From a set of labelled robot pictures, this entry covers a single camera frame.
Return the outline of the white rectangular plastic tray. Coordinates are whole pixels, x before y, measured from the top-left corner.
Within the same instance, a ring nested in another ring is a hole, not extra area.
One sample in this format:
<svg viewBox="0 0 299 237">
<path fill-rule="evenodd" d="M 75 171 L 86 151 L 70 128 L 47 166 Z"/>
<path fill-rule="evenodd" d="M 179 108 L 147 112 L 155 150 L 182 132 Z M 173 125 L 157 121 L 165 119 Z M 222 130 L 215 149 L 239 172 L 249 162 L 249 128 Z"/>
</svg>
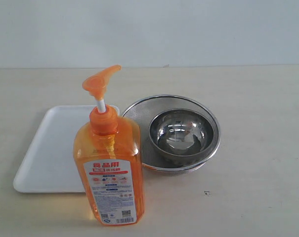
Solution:
<svg viewBox="0 0 299 237">
<path fill-rule="evenodd" d="M 89 121 L 93 105 L 64 105 L 49 109 L 14 177 L 20 193 L 83 193 L 73 158 L 78 130 Z"/>
</svg>

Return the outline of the small stainless steel bowl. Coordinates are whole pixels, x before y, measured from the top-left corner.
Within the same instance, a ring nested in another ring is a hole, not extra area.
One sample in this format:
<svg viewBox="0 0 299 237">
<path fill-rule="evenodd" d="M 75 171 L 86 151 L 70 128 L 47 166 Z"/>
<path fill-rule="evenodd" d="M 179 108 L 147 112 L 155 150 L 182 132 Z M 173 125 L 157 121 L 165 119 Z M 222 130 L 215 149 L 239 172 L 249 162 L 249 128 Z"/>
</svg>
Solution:
<svg viewBox="0 0 299 237">
<path fill-rule="evenodd" d="M 214 129 L 198 112 L 170 109 L 152 119 L 149 138 L 153 147 L 165 157 L 194 157 L 211 144 Z"/>
</svg>

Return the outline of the orange pump soap bottle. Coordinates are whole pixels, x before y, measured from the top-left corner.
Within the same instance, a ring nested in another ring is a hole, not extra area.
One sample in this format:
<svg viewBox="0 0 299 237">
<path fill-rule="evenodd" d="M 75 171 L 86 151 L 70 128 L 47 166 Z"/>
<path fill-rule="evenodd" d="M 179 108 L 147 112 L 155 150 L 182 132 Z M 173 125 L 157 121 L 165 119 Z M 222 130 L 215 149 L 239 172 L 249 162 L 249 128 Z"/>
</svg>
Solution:
<svg viewBox="0 0 299 237">
<path fill-rule="evenodd" d="M 108 226 L 135 224 L 145 211 L 140 128 L 104 102 L 109 79 L 120 69 L 120 65 L 108 67 L 83 82 L 96 106 L 73 145 L 92 213 Z"/>
</svg>

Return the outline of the steel mesh colander bowl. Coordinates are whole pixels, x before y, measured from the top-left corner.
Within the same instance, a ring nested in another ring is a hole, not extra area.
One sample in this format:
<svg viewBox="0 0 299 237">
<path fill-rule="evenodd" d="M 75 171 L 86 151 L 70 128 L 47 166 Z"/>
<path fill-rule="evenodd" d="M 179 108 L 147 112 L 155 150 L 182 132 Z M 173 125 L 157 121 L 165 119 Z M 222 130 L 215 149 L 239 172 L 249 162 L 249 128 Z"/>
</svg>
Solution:
<svg viewBox="0 0 299 237">
<path fill-rule="evenodd" d="M 149 125 L 152 119 L 170 109 L 189 109 L 202 114 L 214 129 L 211 144 L 194 157 L 176 158 L 163 156 L 154 147 L 149 138 Z M 130 105 L 122 113 L 123 117 L 135 121 L 141 132 L 142 164 L 156 172 L 178 175 L 197 170 L 217 152 L 220 145 L 220 126 L 214 114 L 201 103 L 179 95 L 154 95 L 143 98 Z"/>
</svg>

